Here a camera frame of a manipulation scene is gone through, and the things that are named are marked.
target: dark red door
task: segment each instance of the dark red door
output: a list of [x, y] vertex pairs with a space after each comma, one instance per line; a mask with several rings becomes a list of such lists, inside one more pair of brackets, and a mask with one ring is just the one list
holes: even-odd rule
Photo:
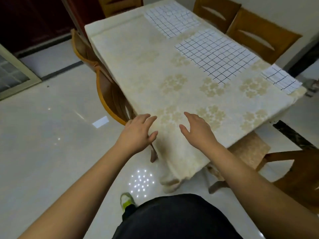
[[61, 0], [0, 0], [0, 44], [18, 52], [70, 32]]

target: dining table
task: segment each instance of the dining table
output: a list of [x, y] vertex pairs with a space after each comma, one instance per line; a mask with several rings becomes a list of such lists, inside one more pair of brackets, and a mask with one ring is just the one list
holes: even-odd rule
[[93, 22], [85, 30], [134, 111], [157, 116], [149, 131], [159, 131], [153, 146], [179, 181], [209, 163], [182, 135], [179, 124], [189, 129], [183, 112], [204, 118], [228, 148], [306, 92], [302, 86], [285, 92], [267, 80], [263, 71], [271, 64], [175, 0]]

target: grid paper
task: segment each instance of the grid paper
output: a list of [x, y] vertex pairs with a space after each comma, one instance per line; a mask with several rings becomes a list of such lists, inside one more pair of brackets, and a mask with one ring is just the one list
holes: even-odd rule
[[191, 11], [178, 3], [151, 8], [144, 16], [168, 39], [200, 24]]
[[199, 31], [175, 47], [208, 77], [224, 84], [260, 59], [212, 29]]
[[276, 64], [262, 71], [262, 76], [271, 81], [279, 89], [283, 90], [287, 95], [301, 87], [302, 83], [291, 77], [287, 72], [282, 70]]

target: sneaker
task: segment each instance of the sneaker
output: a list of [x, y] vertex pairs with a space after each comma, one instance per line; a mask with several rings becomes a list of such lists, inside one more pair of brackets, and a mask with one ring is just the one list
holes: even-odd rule
[[121, 194], [120, 203], [121, 203], [121, 207], [122, 207], [123, 212], [125, 211], [125, 208], [129, 205], [136, 206], [133, 197], [131, 196], [130, 193], [127, 193], [127, 192]]

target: right hand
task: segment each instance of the right hand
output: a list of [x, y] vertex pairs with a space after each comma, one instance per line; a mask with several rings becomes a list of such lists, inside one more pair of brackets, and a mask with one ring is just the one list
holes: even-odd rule
[[182, 134], [193, 147], [203, 152], [205, 148], [211, 148], [212, 146], [219, 144], [211, 130], [211, 127], [203, 118], [188, 112], [184, 112], [184, 114], [189, 121], [190, 130], [188, 131], [182, 124], [180, 124], [179, 127]]

